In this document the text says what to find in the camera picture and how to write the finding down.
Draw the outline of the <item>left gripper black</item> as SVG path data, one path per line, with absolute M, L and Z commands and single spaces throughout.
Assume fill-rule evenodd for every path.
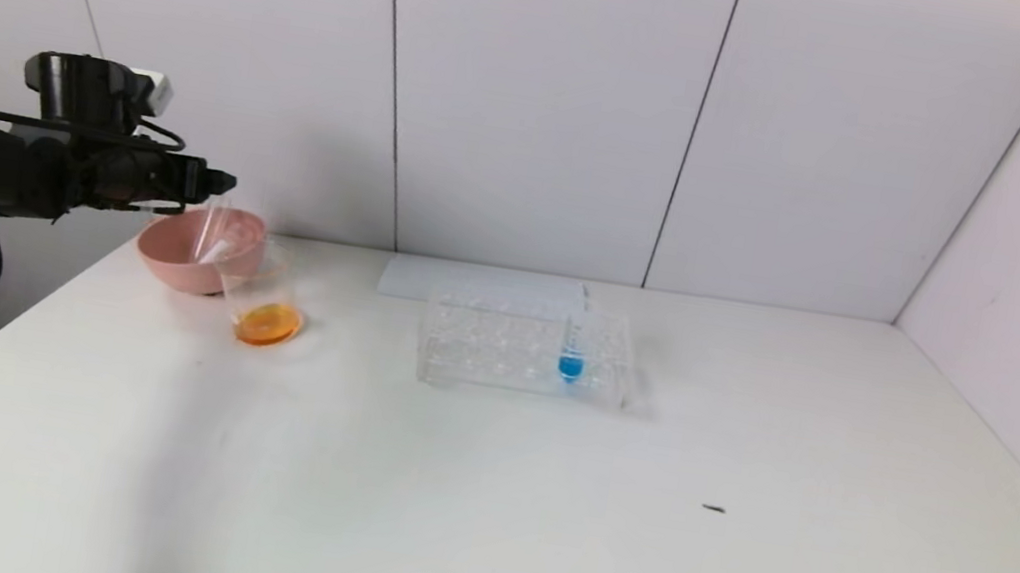
M 228 193 L 237 183 L 234 175 L 208 169 L 195 157 L 137 149 L 130 151 L 128 168 L 121 169 L 117 195 L 151 202 L 202 204 L 206 190 Z

